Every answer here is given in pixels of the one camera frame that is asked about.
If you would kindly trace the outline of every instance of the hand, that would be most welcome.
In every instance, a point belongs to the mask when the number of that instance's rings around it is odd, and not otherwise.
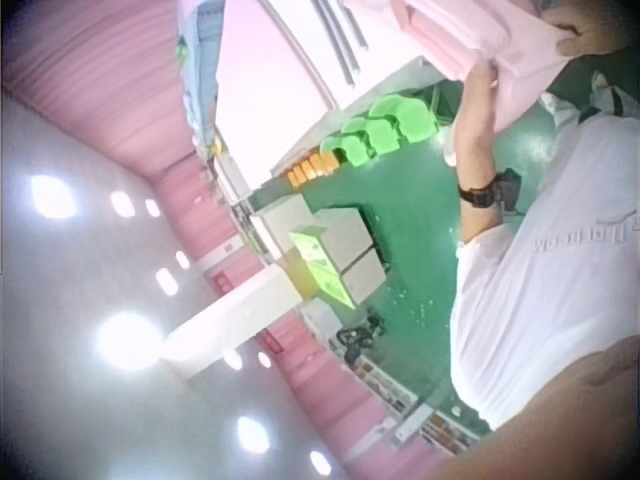
[[[489,61],[478,63],[469,72],[455,123],[458,155],[472,154],[478,148],[491,151],[497,79],[497,68]]]
[[[571,0],[566,6],[545,10],[542,19],[577,34],[558,43],[558,53],[565,57],[613,53],[634,37],[624,13],[608,0]]]

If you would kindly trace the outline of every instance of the green floor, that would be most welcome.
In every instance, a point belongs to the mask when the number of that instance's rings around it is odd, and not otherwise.
[[[551,91],[584,107],[595,68],[638,98],[637,53],[625,51],[574,61]],[[456,109],[461,86],[444,83],[442,90]],[[551,116],[536,106],[497,138],[499,169],[511,166],[524,179],[518,204],[521,211],[526,211],[534,198],[554,136]],[[284,179],[275,179],[251,201],[260,207],[291,192]],[[478,434],[485,433],[484,422],[458,402],[450,385],[448,328],[455,292],[459,214],[455,171],[444,163],[440,147],[425,142],[359,168],[344,165],[333,176],[311,182],[302,193],[312,211],[360,207],[389,264],[387,283],[367,302],[388,327],[388,334],[378,340],[372,355],[432,406],[445,413],[455,404],[461,406],[461,423]],[[343,321],[355,318],[352,311],[331,303]]]

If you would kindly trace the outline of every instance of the pink ceiling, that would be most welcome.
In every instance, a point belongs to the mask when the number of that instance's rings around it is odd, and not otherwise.
[[[147,178],[194,150],[175,60],[175,0],[23,3],[3,32],[10,93]]]

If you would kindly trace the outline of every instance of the green box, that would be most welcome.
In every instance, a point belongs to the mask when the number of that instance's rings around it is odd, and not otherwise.
[[[309,271],[318,283],[320,290],[349,308],[356,308],[339,273],[327,270],[325,267],[313,262],[308,262],[307,267],[309,267]]]
[[[331,261],[329,252],[322,245],[321,237],[325,230],[324,227],[306,226],[290,232],[289,236],[304,260],[339,274],[340,270]]]

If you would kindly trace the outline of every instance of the stacked boxes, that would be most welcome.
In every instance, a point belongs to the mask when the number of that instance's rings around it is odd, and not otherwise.
[[[355,308],[385,280],[384,268],[360,212],[331,208],[316,212],[291,240],[325,293]]]

